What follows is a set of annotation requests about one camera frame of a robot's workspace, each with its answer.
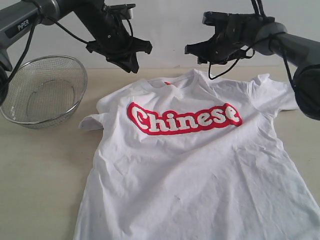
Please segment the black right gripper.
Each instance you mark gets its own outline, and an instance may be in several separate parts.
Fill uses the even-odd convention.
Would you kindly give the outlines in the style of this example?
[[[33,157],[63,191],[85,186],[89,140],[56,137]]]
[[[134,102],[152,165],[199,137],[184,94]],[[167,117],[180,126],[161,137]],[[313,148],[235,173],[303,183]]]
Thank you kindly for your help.
[[[235,59],[251,59],[253,56],[247,55],[242,49],[242,33],[245,22],[254,17],[230,20],[227,25],[214,26],[214,35],[209,40],[187,44],[184,53],[202,55],[197,58],[198,64],[226,64]]]

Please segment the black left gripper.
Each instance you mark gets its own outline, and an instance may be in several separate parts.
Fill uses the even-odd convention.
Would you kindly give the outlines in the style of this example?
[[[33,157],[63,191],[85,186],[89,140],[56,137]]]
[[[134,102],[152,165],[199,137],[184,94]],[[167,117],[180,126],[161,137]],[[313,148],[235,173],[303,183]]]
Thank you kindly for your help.
[[[133,37],[133,28],[129,19],[103,11],[103,7],[86,8],[86,28],[94,37],[86,49],[97,52],[127,73],[137,74],[138,52],[150,54],[153,46],[150,41]]]

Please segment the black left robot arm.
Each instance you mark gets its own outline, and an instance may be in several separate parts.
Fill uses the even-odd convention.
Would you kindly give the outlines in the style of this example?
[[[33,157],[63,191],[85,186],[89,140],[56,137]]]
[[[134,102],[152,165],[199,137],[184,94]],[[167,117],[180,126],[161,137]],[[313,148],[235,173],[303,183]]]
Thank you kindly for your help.
[[[3,103],[9,92],[9,83],[18,72],[26,57],[37,25],[56,24],[67,34],[86,45],[127,73],[137,73],[137,53],[150,54],[150,41],[134,37],[133,29],[126,29],[123,21],[132,18],[134,3],[108,5],[103,0],[21,0],[0,11],[0,101]],[[85,41],[59,23],[70,13],[75,13],[93,41]],[[16,66],[12,66],[7,49],[28,35],[25,49]]]

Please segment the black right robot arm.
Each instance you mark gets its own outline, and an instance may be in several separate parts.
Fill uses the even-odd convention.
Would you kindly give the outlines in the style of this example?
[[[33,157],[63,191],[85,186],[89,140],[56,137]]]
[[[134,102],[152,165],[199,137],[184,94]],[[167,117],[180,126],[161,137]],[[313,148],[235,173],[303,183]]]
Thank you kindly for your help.
[[[264,56],[278,55],[286,65],[296,66],[288,79],[299,109],[309,118],[320,118],[320,44],[289,34],[273,17],[208,11],[202,23],[215,28],[206,41],[188,44],[185,54],[197,57],[199,64],[225,65],[249,59],[244,46]]]

